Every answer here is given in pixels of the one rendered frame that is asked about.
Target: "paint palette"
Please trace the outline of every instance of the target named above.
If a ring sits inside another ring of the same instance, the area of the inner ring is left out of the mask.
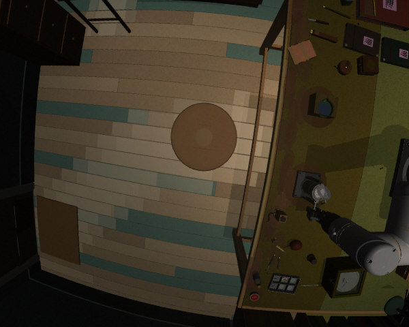
[[[300,277],[298,276],[275,273],[271,277],[268,291],[294,294],[299,284]]]

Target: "wooden handle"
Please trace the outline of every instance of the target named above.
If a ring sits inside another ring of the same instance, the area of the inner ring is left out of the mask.
[[[318,36],[318,37],[321,37],[322,39],[331,41],[333,43],[338,42],[338,39],[336,37],[330,36],[328,34],[324,34],[324,33],[318,32],[318,31],[315,31],[314,29],[311,29],[311,34],[315,35],[315,36]]]

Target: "brown rug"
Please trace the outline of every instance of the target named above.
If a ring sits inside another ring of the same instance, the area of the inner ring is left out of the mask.
[[[171,131],[176,156],[195,170],[224,165],[237,145],[237,130],[229,114],[214,104],[194,104],[176,119]]]

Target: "dark wall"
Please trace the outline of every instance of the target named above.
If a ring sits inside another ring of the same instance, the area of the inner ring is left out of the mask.
[[[32,183],[40,66],[0,50],[0,189]]]

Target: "pink label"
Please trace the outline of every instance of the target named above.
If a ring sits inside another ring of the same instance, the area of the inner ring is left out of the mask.
[[[409,51],[400,49],[398,56],[403,59],[409,59]]]
[[[397,11],[397,0],[383,0],[383,8]]]
[[[373,43],[374,43],[374,39],[372,39],[370,37],[367,37],[367,36],[363,37],[363,44],[364,45],[373,47]]]

